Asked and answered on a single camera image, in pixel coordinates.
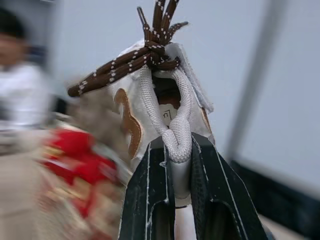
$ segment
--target brown leather patch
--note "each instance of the brown leather patch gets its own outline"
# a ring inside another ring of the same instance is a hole
[[[203,120],[204,120],[204,124],[206,125],[206,127],[208,128],[208,130],[212,133],[207,112],[206,112],[206,110],[205,110],[203,107],[201,108],[201,110],[202,110],[202,117],[203,117]]]
[[[114,97],[114,101],[123,106],[123,116],[122,116],[122,125],[125,130],[127,130],[131,135],[131,141],[129,145],[129,155],[133,158],[139,148],[139,144],[142,137],[142,130],[137,119],[132,116],[130,110],[130,103],[127,93],[124,89],[120,88]]]

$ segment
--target gray wall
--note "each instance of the gray wall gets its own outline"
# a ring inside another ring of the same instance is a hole
[[[255,116],[239,155],[320,187],[320,1],[289,0],[289,9]],[[149,20],[153,0],[60,0],[54,13],[50,66],[57,81],[85,76],[143,37],[136,7]],[[235,109],[257,41],[265,0],[182,0],[174,22],[191,26],[176,34],[215,105],[209,116],[224,152]]]

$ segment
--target shoe tongue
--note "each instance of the shoe tongue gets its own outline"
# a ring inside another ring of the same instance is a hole
[[[176,90],[162,92],[158,97],[159,109],[164,124],[169,127],[171,121],[177,116],[180,107],[180,93]]]
[[[164,124],[169,127],[171,121],[177,116],[177,109],[171,103],[161,104],[159,108]]]

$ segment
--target label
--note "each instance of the label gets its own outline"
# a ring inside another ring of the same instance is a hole
[[[169,126],[171,121],[177,116],[177,109],[172,104],[162,104],[159,105],[159,108],[164,124]]]

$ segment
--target shoelace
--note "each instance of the shoelace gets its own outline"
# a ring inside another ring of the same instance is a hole
[[[133,50],[98,68],[84,80],[68,90],[71,97],[78,97],[84,93],[104,88],[126,75],[133,73],[144,65],[152,70],[170,71],[177,69],[180,60],[176,57],[171,60],[165,52],[165,46],[170,43],[176,31],[188,24],[187,21],[170,23],[179,0],[170,0],[165,13],[166,0],[156,0],[153,14],[153,24],[150,28],[143,10],[137,8],[144,32],[144,47]]]

